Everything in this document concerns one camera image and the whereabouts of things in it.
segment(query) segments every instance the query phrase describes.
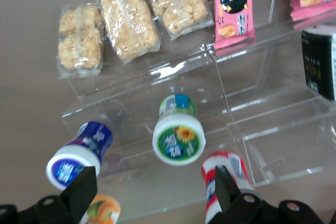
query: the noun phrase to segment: purple label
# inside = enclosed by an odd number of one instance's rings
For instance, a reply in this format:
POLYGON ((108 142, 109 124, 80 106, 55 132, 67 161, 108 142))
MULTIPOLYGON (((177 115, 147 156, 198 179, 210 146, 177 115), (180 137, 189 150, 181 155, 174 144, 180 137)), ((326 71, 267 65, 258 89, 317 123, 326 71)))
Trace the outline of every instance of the purple label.
POLYGON ((60 159, 53 164, 51 171, 55 179, 67 187, 83 169, 84 166, 77 161, 60 159))
POLYGON ((88 122, 79 128, 76 137, 67 145, 77 144, 88 148, 95 153, 101 163, 102 158, 107 148, 112 144, 112 141, 112 132, 104 124, 88 122))

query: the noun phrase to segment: bottle label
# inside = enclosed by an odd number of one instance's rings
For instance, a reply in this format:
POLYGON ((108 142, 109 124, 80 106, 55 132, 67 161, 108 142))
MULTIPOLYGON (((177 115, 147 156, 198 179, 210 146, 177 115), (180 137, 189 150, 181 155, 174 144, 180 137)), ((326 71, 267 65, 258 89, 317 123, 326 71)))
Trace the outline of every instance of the bottle label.
POLYGON ((84 146, 95 153, 101 163, 102 158, 108 147, 112 144, 112 141, 112 132, 104 124, 99 122, 88 122, 79 128, 75 138, 67 145, 77 144, 84 146))
POLYGON ((166 112, 187 113, 193 116, 197 114, 196 104, 183 94, 173 94, 164 99, 160 105, 159 116, 166 112))
POLYGON ((67 187, 83 169, 84 166, 81 163, 65 158, 55 162, 51 171, 55 179, 67 187))
POLYGON ((160 153, 174 161, 186 161, 195 156, 201 146, 198 135, 185 126, 170 127, 158 139, 160 153))

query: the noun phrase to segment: sunflower logo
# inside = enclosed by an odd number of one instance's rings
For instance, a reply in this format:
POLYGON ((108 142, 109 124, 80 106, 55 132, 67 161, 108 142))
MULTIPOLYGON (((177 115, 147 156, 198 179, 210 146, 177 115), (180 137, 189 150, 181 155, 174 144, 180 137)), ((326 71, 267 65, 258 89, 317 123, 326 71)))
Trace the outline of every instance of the sunflower logo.
POLYGON ((178 127, 178 129, 176 129, 176 136, 177 139, 182 141, 184 144, 196 138, 195 133, 191 129, 183 126, 178 127))

